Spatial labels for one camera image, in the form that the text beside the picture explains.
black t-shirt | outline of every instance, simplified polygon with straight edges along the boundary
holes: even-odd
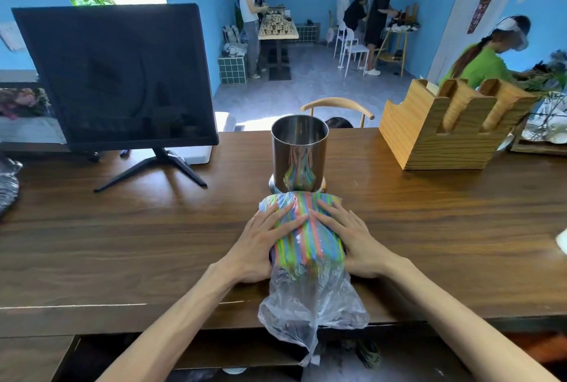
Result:
[[[363,19],[365,16],[366,12],[364,11],[364,7],[360,4],[360,1],[355,0],[345,11],[343,21],[348,28],[355,31],[358,27],[358,21]]]
[[[386,13],[378,12],[379,9],[388,9],[390,7],[390,0],[373,0],[370,7],[370,14],[368,16],[368,25],[371,26],[386,26]]]

table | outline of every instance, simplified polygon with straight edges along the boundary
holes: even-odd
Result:
[[[262,22],[260,32],[265,29],[270,22],[272,15],[266,15],[266,19]],[[259,35],[259,40],[274,40],[276,41],[276,66],[270,67],[269,80],[291,80],[291,70],[287,66],[282,65],[282,40],[296,40],[299,39],[299,33],[293,21],[290,21],[292,32],[286,35]]]

wooden table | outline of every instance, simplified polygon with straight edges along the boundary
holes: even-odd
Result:
[[[266,15],[266,19],[262,22],[260,31],[262,28],[266,28],[270,21],[271,15]],[[269,80],[291,80],[291,70],[287,66],[282,65],[282,40],[297,40],[299,39],[299,33],[293,21],[290,21],[292,32],[287,35],[259,35],[259,40],[274,40],[276,41],[276,66],[270,67]]]
[[[167,169],[92,189],[147,157],[29,160],[0,224],[0,337],[140,332],[236,241],[269,192],[267,131],[221,133],[201,189]],[[377,128],[331,130],[325,176],[371,233],[502,329],[567,328],[564,159],[498,154],[483,171],[402,171]],[[383,280],[353,279],[372,324],[423,317]],[[260,325],[268,283],[206,322]]]

monitor stand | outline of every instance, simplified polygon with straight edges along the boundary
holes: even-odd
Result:
[[[200,185],[203,188],[207,186],[205,181],[201,179],[199,175],[193,171],[193,169],[189,166],[189,164],[187,164],[183,158],[181,158],[173,151],[168,151],[164,148],[152,148],[152,150],[155,156],[140,161],[138,164],[133,165],[125,172],[122,172],[118,176],[112,178],[110,182],[107,183],[106,185],[103,185],[100,188],[97,188],[93,191],[94,192],[104,191],[106,188],[110,188],[111,186],[116,185],[119,182],[122,182],[125,179],[128,179],[129,177],[132,177],[135,174],[144,171],[145,169],[152,168],[158,165],[174,165],[183,173],[185,173],[187,176],[189,176],[191,179],[193,179],[197,183],[197,185]]]

metal cup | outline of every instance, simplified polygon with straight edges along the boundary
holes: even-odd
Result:
[[[329,127],[309,115],[289,115],[272,125],[274,174],[270,190],[324,192]]]

